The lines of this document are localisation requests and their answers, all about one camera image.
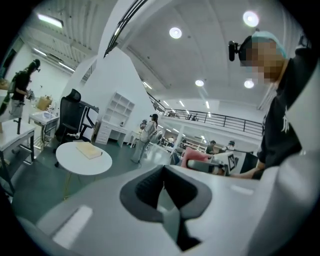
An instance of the white cabinet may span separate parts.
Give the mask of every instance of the white cabinet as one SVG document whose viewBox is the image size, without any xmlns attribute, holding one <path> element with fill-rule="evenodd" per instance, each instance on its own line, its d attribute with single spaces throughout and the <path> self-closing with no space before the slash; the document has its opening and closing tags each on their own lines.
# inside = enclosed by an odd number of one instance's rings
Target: white cabinet
<svg viewBox="0 0 320 256">
<path fill-rule="evenodd" d="M 120 125 L 126 125 L 134 107 L 134 103 L 116 92 L 101 120 L 95 142 L 107 144 L 109 139 L 113 139 L 122 147 L 128 131 Z"/>
</svg>

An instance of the black t-shirt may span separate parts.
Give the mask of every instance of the black t-shirt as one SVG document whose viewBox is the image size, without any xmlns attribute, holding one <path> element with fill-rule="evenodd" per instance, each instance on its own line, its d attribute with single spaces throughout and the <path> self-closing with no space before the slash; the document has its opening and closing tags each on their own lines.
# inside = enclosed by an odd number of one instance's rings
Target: black t-shirt
<svg viewBox="0 0 320 256">
<path fill-rule="evenodd" d="M 23 102 L 25 100 L 25 96 L 21 93 L 16 92 L 16 88 L 26 92 L 29 81 L 30 81 L 30 75 L 28 74 L 27 71 L 21 71 L 15 75 L 14 79 L 15 79 L 14 93 L 11 99 Z"/>
<path fill-rule="evenodd" d="M 206 152 L 207 154 L 210 154 L 211 151 L 214 151 L 214 147 L 211 146 L 211 145 L 207 146 L 205 152 Z"/>
<path fill-rule="evenodd" d="M 308 83 L 316 64 L 317 57 L 308 48 L 297 49 L 295 57 L 289 60 L 265 117 L 263 138 L 257 153 L 265 168 L 280 165 L 288 156 L 302 149 L 286 113 Z"/>
</svg>

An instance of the gray floor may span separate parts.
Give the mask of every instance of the gray floor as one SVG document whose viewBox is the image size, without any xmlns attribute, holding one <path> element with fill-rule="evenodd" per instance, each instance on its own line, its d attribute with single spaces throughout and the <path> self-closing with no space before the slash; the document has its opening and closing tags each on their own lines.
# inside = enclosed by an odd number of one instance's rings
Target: gray floor
<svg viewBox="0 0 320 256">
<path fill-rule="evenodd" d="M 33 223 L 63 201 L 67 171 L 54 166 L 56 157 L 53 149 L 56 144 L 57 142 L 53 140 L 41 153 L 37 152 L 39 155 L 34 163 L 22 166 L 12 178 L 16 190 L 12 201 L 13 210 L 16 215 Z M 129 148 L 125 144 L 120 148 L 115 142 L 108 142 L 107 145 L 96 144 L 96 146 L 105 150 L 112 158 L 111 168 L 97 175 L 96 180 L 118 176 L 138 168 L 151 169 L 156 165 L 169 163 L 169 155 L 162 150 L 151 150 L 147 157 L 142 159 L 141 164 L 136 164 L 130 160 L 134 148 Z M 71 175 L 68 194 L 76 193 L 93 181 L 93 176 L 81 176 L 79 180 L 77 175 Z"/>
</svg>

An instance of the blue hair cap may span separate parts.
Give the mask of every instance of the blue hair cap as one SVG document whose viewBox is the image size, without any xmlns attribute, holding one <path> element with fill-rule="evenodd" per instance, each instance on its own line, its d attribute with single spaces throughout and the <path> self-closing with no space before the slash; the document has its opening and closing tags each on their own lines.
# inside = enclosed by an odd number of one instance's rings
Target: blue hair cap
<svg viewBox="0 0 320 256">
<path fill-rule="evenodd" d="M 285 51 L 285 48 L 283 47 L 283 45 L 279 42 L 278 38 L 276 38 L 276 36 L 268 31 L 256 31 L 252 36 L 252 39 L 254 38 L 266 38 L 266 39 L 271 39 L 273 41 L 275 41 L 276 44 L 276 48 L 279 51 L 279 53 L 286 58 L 287 54 Z"/>
</svg>

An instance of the red chair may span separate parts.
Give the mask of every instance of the red chair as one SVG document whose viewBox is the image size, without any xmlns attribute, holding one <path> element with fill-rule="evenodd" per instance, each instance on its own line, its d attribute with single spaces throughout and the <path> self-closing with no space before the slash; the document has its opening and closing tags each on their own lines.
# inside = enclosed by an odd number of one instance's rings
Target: red chair
<svg viewBox="0 0 320 256">
<path fill-rule="evenodd" d="M 207 162 L 208 159 L 210 159 L 211 157 L 212 157 L 212 154 L 202 153 L 192 149 L 191 147 L 187 147 L 184 152 L 181 167 L 188 168 L 187 167 L 188 160 L 197 160 L 197 161 Z"/>
</svg>

